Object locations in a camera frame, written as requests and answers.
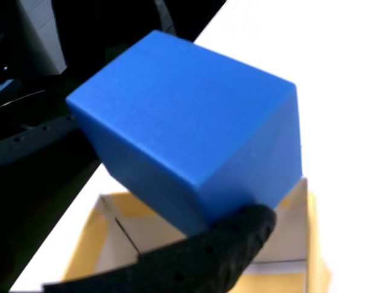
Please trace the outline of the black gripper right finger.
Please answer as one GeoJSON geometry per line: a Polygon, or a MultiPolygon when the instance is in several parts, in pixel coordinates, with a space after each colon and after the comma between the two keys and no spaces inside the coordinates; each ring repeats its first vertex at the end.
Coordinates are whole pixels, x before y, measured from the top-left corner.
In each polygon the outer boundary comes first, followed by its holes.
{"type": "Polygon", "coordinates": [[[244,207],[211,229],[142,254],[121,269],[44,286],[45,292],[228,292],[276,225],[263,205],[244,207]]]}

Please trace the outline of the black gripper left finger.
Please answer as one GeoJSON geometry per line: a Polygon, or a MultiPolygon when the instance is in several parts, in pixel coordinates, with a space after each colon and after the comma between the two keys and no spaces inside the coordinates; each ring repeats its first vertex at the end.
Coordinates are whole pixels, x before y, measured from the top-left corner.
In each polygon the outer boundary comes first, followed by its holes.
{"type": "Polygon", "coordinates": [[[72,116],[62,116],[0,140],[0,166],[24,159],[77,130],[72,116]]]}

